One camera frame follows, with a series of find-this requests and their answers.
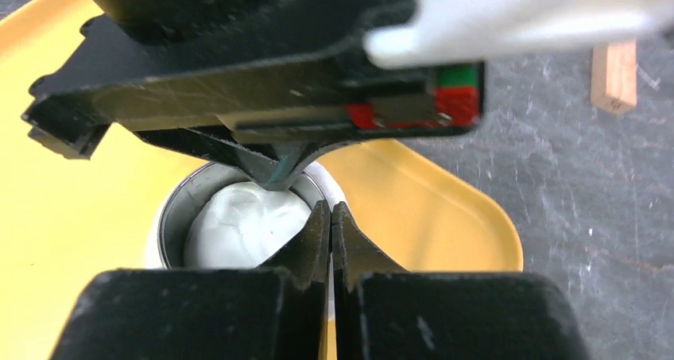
wooden block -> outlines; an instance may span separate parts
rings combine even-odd
[[[595,48],[590,102],[613,114],[623,114],[637,105],[636,41]]]

black mechanical part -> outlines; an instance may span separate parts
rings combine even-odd
[[[257,269],[118,270],[75,305],[52,359],[325,358],[328,258],[340,360],[584,360],[571,307],[523,273],[409,273],[317,203]]]
[[[87,21],[64,66],[31,86],[22,115],[30,137],[68,158],[89,158],[117,122],[149,144],[282,190],[335,147],[464,134],[479,120],[362,130],[346,112],[371,103],[391,121],[434,120],[434,68],[382,70],[362,49],[365,31],[410,19],[414,0],[95,1],[106,15]],[[475,67],[483,91],[483,65]]]

yellow tray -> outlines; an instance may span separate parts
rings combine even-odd
[[[30,84],[54,72],[101,14],[91,0],[34,0],[0,22],[0,358],[47,358],[96,274],[141,267],[156,208],[202,161],[112,126],[91,161],[67,161],[26,137]],[[360,227],[417,270],[521,270],[508,216],[491,199],[395,141],[320,159]]]

green marking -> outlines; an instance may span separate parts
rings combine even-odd
[[[437,70],[437,87],[478,86],[478,69],[473,64],[455,64]]]

black marble surface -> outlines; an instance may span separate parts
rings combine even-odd
[[[0,18],[27,1],[0,0]],[[622,118],[588,103],[590,60],[491,61],[477,133],[405,143],[505,208],[525,270],[567,293],[595,358],[674,359],[674,51],[640,41]]]

